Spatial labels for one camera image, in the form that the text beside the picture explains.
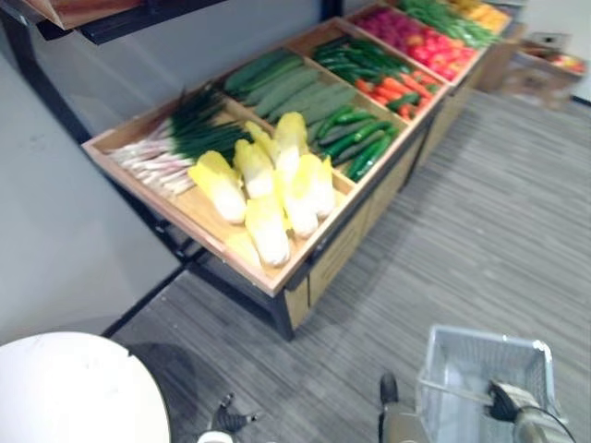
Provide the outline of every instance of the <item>black cable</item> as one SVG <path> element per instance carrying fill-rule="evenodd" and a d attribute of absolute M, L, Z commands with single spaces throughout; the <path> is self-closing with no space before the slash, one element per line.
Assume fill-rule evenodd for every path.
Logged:
<path fill-rule="evenodd" d="M 576 440 L 574 439 L 573 433 L 571 433 L 571 431 L 569 431 L 569 428 L 566 427 L 564 425 L 564 423 L 561 422 L 561 419 L 558 418 L 556 415 L 554 415 L 553 413 L 551 413 L 550 411 L 547 411 L 545 409 L 538 408 L 537 406 L 524 406 L 522 408 L 519 408 L 519 411 L 518 412 L 520 413 L 520 412 L 525 411 L 527 409 L 531 409 L 531 410 L 534 410 L 534 411 L 539 411 L 541 413 L 544 413 L 544 414 L 549 415 L 550 417 L 552 417 L 556 421 L 556 423 L 558 423 L 561 426 L 561 428 L 564 430 L 564 432 L 566 432 L 566 435 L 571 438 L 571 440 L 573 441 L 573 443 L 576 443 Z"/>

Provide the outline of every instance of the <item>shopping basket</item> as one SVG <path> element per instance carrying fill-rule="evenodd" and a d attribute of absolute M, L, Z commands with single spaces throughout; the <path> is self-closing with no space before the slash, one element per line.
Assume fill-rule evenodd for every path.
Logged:
<path fill-rule="evenodd" d="M 513 425 L 484 414 L 491 380 L 531 392 L 559 415 L 552 356 L 542 341 L 434 326 L 416 385 L 416 412 L 431 443 L 506 443 Z"/>

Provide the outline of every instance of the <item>white tabletop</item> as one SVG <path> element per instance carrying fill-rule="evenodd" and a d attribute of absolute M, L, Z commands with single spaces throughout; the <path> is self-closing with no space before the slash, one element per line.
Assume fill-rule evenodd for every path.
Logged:
<path fill-rule="evenodd" d="M 146 367 L 102 337 L 54 332 L 0 347 L 0 442 L 169 443 Z"/>

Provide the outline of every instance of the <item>carrot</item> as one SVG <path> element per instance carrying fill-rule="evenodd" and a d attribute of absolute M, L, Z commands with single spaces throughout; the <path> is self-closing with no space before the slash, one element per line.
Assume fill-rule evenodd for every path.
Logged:
<path fill-rule="evenodd" d="M 427 97 L 423 97 L 419 102 L 418 102 L 418 106 L 416 107 L 416 113 L 420 113 L 421 111 L 423 111 L 429 104 L 430 99 L 428 99 Z"/>
<path fill-rule="evenodd" d="M 419 71 L 418 69 L 415 72 L 413 72 L 413 78 L 423 85 L 431 85 L 431 84 L 436 85 L 437 84 L 437 81 L 435 81 L 435 78 L 428 76 L 427 74 Z"/>
<path fill-rule="evenodd" d="M 355 80 L 355 86 L 361 92 L 365 92 L 366 94 L 371 93 L 371 86 L 367 83 L 363 78 L 358 78 Z"/>
<path fill-rule="evenodd" d="M 408 94 L 409 92 L 412 92 L 412 90 L 408 89 L 400 81 L 398 81 L 396 78 L 392 78 L 392 77 L 386 77 L 381 82 L 380 86 L 383 86 L 387 90 L 393 90 L 394 92 L 400 92 L 403 95 Z"/>
<path fill-rule="evenodd" d="M 416 80 L 410 77 L 408 74 L 401 74 L 400 77 L 408 88 L 418 92 L 421 97 L 427 97 L 429 99 L 433 97 L 433 94 L 431 94 L 423 85 L 416 82 Z"/>
<path fill-rule="evenodd" d="M 413 111 L 413 105 L 410 103 L 405 103 L 400 108 L 398 108 L 398 114 L 400 114 L 400 116 L 406 120 L 410 120 L 412 118 L 411 111 Z"/>
<path fill-rule="evenodd" d="M 400 92 L 396 92 L 395 90 L 388 90 L 383 86 L 378 86 L 374 90 L 377 94 L 381 95 L 382 97 L 385 97 L 390 102 L 392 100 L 398 100 L 402 97 L 402 94 Z"/>
<path fill-rule="evenodd" d="M 374 95 L 371 96 L 371 98 L 373 100 L 375 100 L 376 102 L 378 102 L 379 104 L 383 104 L 384 106 L 390 102 L 390 100 L 388 100 L 385 97 L 382 97 L 379 94 L 374 94 Z"/>

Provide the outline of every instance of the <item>gray carpet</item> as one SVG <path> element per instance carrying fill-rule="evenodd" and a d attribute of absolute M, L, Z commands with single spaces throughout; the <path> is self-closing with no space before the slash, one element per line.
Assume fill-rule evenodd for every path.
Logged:
<path fill-rule="evenodd" d="M 476 94 L 291 343 L 182 275 L 115 336 L 160 382 L 174 443 L 230 390 L 266 413 L 246 443 L 376 441 L 380 374 L 412 405 L 438 323 L 546 341 L 591 441 L 589 115 Z"/>

